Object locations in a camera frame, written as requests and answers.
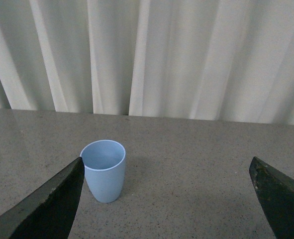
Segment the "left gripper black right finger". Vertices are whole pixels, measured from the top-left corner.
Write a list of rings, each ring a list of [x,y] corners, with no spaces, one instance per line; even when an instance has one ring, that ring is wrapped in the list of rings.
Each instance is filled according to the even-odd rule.
[[[266,219],[278,239],[294,239],[294,179],[253,157],[249,174]]]

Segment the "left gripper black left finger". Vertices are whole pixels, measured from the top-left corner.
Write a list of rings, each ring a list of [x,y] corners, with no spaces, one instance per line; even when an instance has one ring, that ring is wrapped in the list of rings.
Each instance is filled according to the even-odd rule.
[[[0,239],[66,239],[78,209],[84,164],[78,157],[0,216]]]

